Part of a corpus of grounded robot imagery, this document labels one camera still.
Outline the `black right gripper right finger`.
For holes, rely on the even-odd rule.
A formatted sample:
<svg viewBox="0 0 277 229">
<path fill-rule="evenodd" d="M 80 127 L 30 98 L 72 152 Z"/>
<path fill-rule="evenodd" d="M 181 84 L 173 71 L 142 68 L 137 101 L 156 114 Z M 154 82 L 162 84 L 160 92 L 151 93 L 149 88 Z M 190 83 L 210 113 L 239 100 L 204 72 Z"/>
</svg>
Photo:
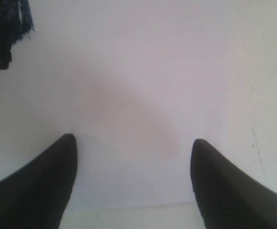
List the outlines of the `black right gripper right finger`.
<svg viewBox="0 0 277 229">
<path fill-rule="evenodd" d="M 277 193 L 204 139 L 194 141 L 190 177 L 207 229 L 277 229 Z"/>
</svg>

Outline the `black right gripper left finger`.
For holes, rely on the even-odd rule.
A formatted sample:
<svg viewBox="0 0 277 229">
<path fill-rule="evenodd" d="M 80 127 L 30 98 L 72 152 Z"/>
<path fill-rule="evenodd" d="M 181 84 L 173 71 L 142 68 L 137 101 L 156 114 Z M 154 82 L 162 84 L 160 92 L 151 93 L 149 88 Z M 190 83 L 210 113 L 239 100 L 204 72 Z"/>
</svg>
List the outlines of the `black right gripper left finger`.
<svg viewBox="0 0 277 229">
<path fill-rule="evenodd" d="M 0 181 L 0 229 L 57 229 L 77 175 L 77 143 L 64 134 Z"/>
</svg>

